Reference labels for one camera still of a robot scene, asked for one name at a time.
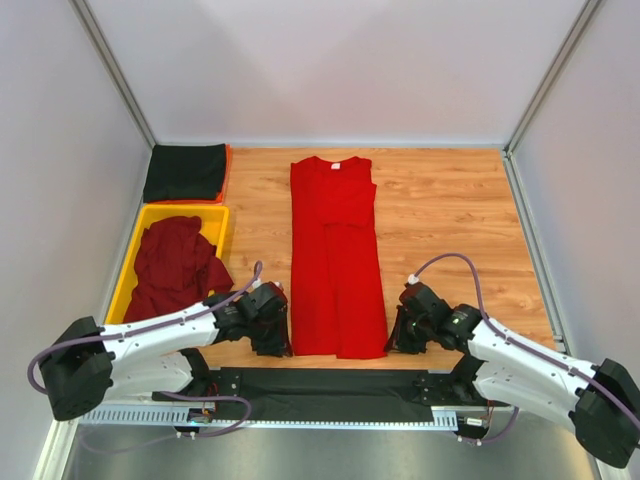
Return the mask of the bright red t shirt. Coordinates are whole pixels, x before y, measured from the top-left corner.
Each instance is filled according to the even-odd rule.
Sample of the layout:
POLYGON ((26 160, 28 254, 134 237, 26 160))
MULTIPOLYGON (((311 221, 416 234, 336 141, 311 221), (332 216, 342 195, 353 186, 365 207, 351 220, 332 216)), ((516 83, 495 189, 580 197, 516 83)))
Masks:
POLYGON ((291 166, 291 325, 298 356, 386 354, 371 169, 362 157, 310 157, 291 166))

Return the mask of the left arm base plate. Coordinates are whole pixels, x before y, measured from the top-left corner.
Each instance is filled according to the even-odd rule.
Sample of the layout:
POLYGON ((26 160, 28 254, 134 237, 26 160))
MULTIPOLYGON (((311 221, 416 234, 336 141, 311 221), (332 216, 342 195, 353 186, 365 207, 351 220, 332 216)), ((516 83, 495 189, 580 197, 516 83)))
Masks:
POLYGON ((153 401, 193 401, 212 396, 237 396, 240 393, 243 371, 235 368, 209 370, 191 380, 186 387, 167 394, 167 390, 153 392, 153 401))

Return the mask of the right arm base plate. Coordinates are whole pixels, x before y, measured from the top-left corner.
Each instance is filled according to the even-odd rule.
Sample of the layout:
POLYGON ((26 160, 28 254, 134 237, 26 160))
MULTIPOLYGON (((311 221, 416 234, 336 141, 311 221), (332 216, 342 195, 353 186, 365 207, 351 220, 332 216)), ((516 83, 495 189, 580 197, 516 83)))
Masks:
POLYGON ((428 406, 473 406, 487 405, 470 381, 453 373, 421 372, 412 382, 417 400, 428 406))

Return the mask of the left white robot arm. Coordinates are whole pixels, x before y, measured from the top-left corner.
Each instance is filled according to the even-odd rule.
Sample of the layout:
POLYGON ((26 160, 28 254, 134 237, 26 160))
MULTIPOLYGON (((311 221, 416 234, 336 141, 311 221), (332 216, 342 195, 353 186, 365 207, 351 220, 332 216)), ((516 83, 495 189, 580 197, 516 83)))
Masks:
POLYGON ((200 348, 247 338, 258 355, 289 356, 287 310, 281 287, 266 282, 134 323, 99 326, 84 317, 38 354, 28 373, 41 375, 32 385, 58 421, 126 397, 202 397, 209 367, 200 348))

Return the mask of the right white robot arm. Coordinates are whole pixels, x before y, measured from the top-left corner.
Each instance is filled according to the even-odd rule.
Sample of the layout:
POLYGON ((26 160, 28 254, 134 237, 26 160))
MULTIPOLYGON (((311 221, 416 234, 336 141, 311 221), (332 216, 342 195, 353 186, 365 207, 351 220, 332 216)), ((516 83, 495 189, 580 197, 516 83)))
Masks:
POLYGON ((423 353, 435 342, 461 353, 449 389, 462 401, 508 404, 573 433, 593 457, 624 469, 639 446, 639 387, 620 363, 596 365, 509 330, 480 309, 451 307, 425 284, 407 284, 386 348, 423 353))

